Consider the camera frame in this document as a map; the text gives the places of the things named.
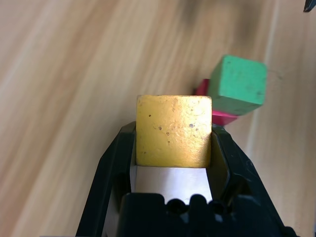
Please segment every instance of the red block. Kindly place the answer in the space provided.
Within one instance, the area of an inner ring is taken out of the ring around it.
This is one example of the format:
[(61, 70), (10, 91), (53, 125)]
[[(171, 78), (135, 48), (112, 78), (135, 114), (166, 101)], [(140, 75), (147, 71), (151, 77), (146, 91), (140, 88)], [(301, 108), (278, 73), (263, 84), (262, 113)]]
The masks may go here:
[[(209, 79), (203, 79), (199, 87), (196, 89), (195, 95), (207, 95), (208, 83)], [(212, 112), (212, 123), (219, 126), (225, 126), (237, 118), (238, 116), (236, 115), (231, 115), (220, 111)]]

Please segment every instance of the cube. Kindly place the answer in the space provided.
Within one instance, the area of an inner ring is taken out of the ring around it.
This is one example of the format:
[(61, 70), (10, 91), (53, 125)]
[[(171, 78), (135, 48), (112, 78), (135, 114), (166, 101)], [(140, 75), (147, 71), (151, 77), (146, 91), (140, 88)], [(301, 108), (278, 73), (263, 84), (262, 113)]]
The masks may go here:
[(212, 107), (233, 115), (244, 115), (262, 106), (266, 94), (267, 67), (225, 55), (211, 75), (208, 96)]
[[(199, 87), (195, 91), (195, 95), (207, 95), (207, 90), (208, 90), (208, 85), (209, 85), (209, 79), (204, 79)], [(225, 126), (232, 121), (236, 120), (238, 116), (236, 115), (231, 115), (228, 113), (223, 113), (220, 111), (212, 111), (212, 123), (219, 125), (219, 126)]]
[(139, 166), (206, 168), (212, 101), (208, 96), (141, 95), (136, 110)]

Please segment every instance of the wooden table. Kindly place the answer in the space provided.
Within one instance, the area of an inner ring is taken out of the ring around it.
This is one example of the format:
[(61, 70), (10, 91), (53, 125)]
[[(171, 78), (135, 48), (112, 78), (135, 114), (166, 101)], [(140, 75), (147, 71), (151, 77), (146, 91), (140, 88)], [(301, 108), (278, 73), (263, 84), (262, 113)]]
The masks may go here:
[(268, 65), (227, 127), (282, 220), (312, 236), (316, 10), (303, 0), (0, 1), (0, 235), (75, 235), (138, 94), (190, 94), (223, 54)]

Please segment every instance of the black plastic part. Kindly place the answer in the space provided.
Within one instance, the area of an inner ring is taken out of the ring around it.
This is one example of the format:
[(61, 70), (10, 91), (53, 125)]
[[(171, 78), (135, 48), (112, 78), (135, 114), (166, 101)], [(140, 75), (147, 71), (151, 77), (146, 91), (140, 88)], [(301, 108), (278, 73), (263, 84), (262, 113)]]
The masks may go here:
[(306, 0), (304, 12), (310, 12), (316, 6), (316, 0)]
[(178, 199), (165, 204), (160, 194), (130, 193), (130, 177), (136, 177), (130, 169), (133, 159), (135, 124), (129, 124), (100, 160), (77, 236), (107, 236), (104, 224), (112, 218), (113, 190), (116, 204), (124, 197), (117, 231), (109, 237), (296, 237), (282, 223), (253, 163), (223, 127), (212, 126), (206, 169), (213, 197), (209, 204), (201, 195), (192, 196), (190, 205), (185, 205)]
[(136, 183), (135, 141), (136, 123), (132, 122), (120, 130), (114, 141), (101, 157), (76, 236), (100, 237), (102, 235), (111, 192), (119, 209), (122, 197), (134, 191)]

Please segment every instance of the wood grain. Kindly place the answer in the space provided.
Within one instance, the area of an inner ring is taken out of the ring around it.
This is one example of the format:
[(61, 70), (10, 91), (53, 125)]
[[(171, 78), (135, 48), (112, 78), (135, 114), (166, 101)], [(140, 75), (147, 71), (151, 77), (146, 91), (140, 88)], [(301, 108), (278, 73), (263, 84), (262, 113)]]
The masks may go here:
[(281, 218), (311, 236), (316, 11), (303, 0), (1, 0), (0, 235), (73, 236), (138, 94), (190, 94), (223, 54), (268, 65), (227, 127)]

